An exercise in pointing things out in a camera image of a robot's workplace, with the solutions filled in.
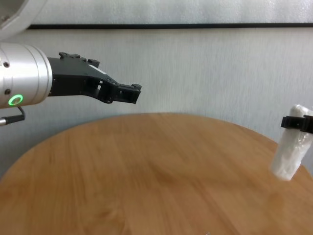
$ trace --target wooden tabletop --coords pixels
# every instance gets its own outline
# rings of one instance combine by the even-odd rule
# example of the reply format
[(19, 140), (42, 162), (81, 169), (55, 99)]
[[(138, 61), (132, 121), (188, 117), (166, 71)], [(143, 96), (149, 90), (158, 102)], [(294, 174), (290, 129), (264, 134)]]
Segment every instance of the wooden tabletop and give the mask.
[(313, 179), (276, 143), (190, 115), (114, 117), (24, 154), (0, 181), (3, 235), (311, 235)]

